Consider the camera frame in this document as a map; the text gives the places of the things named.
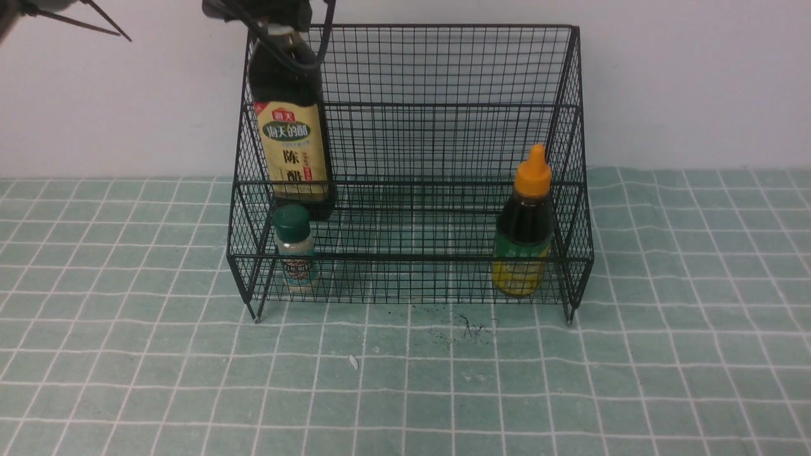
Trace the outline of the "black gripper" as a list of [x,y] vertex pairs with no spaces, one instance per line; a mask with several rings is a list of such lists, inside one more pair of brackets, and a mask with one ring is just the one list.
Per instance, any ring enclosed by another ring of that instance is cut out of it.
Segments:
[[[208,18],[231,22],[238,20],[231,8],[232,1],[203,1],[201,9]],[[235,3],[255,21],[289,26],[307,32],[312,23],[312,6],[308,1],[236,1]]]

